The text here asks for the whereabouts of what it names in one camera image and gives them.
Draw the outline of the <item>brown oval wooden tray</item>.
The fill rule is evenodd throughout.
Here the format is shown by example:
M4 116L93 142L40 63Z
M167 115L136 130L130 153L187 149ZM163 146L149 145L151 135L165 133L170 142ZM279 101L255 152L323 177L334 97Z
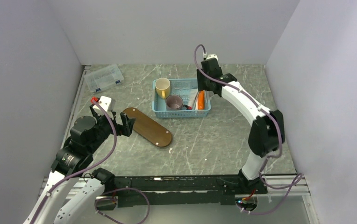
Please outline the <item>brown oval wooden tray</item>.
M129 118L135 119L133 130L155 146L166 147L172 142L171 132L139 109L129 107L123 112Z

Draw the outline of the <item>purple mug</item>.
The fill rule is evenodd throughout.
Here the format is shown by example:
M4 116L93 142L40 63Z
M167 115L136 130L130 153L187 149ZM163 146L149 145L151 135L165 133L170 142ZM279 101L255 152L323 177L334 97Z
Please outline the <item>purple mug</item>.
M166 109L168 111L191 110L191 108L184 104L183 98L179 95L169 95L165 99Z

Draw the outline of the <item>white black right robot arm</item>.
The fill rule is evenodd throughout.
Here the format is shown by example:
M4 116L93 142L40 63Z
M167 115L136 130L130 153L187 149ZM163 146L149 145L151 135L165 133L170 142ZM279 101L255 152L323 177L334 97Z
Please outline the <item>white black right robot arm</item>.
M232 74L223 74L216 55L208 55L197 65L197 82L200 91L211 91L227 100L250 124L248 145L251 152L239 172L242 178L238 180L239 190L248 194L255 189L255 179L261 176L268 159L282 155L283 114L259 103Z

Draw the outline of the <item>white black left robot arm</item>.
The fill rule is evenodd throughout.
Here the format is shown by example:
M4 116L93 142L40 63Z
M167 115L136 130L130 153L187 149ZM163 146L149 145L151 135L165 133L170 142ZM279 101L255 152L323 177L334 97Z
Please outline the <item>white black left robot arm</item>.
M86 169L90 169L93 154L101 144L116 133L129 137L132 134L135 118L120 113L122 124L115 116L82 116L75 120L70 136L65 141L51 165L47 184L34 208L25 220L26 224L51 224L58 215L72 187Z

